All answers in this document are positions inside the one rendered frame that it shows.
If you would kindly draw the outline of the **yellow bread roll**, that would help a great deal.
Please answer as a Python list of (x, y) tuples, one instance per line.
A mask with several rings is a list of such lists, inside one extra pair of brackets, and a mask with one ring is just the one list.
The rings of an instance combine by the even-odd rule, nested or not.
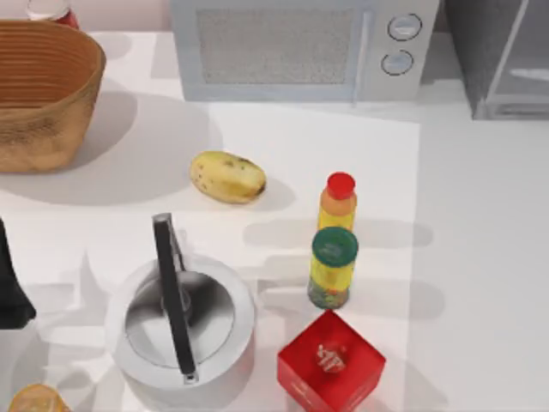
[(201, 152), (190, 163), (189, 175), (201, 193), (222, 203), (251, 203), (267, 186), (267, 175), (258, 165), (225, 151)]

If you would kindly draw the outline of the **red capped yellow bottle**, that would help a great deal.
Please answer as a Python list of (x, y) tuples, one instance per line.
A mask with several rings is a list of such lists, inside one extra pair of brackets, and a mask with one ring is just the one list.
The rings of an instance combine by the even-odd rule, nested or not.
[(344, 227), (352, 232), (357, 203), (353, 176), (345, 172), (330, 174), (320, 196), (317, 230)]

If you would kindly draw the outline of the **green capped yellow bottle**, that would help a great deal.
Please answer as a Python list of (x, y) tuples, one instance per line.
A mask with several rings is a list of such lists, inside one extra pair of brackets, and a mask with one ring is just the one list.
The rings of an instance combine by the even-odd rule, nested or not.
[(311, 244), (307, 294), (321, 309), (343, 307), (350, 296), (355, 260), (359, 252), (356, 236), (344, 227), (324, 227)]

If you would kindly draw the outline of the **pale microwave oven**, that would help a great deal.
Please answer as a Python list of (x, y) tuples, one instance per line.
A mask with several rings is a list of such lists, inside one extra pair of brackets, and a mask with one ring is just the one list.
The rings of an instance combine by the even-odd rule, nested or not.
[[(170, 0), (184, 97), (193, 101), (353, 102), (362, 18), (370, 13), (359, 102), (412, 100), (440, 0)], [(388, 34), (393, 17), (423, 23), (409, 41)], [(382, 58), (414, 57), (403, 76)]]

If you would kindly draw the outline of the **red cube box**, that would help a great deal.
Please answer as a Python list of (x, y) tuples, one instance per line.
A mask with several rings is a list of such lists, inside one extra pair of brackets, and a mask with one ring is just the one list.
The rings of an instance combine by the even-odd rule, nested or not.
[(357, 412), (376, 389), (386, 358), (327, 310), (277, 355), (277, 380), (306, 412)]

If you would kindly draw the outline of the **microwave knob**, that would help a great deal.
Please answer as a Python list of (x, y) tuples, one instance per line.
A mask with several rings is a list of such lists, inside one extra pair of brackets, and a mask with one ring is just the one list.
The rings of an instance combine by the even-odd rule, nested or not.
[(422, 20), (416, 14), (393, 17), (388, 25), (388, 34), (395, 41), (414, 39), (423, 27)]
[(398, 50), (386, 54), (380, 63), (380, 67), (388, 76), (403, 76), (414, 66), (413, 55), (406, 50)]

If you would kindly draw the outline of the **brown woven basket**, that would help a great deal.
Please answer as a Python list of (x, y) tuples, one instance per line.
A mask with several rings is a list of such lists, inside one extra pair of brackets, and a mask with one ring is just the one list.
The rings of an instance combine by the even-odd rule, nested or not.
[(106, 67), (99, 43), (51, 21), (0, 20), (0, 173), (74, 160)]

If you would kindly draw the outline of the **grey cabinet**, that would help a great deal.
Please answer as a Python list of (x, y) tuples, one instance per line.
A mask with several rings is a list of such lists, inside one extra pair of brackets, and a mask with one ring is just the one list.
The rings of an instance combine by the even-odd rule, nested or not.
[(549, 0), (445, 0), (475, 120), (549, 120)]

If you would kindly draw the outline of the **orange translucent cup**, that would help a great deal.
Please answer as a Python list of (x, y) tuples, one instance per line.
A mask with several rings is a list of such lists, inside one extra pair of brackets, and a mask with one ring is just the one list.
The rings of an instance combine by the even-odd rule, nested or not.
[(48, 385), (28, 385), (13, 397), (8, 412), (72, 412), (61, 395)]

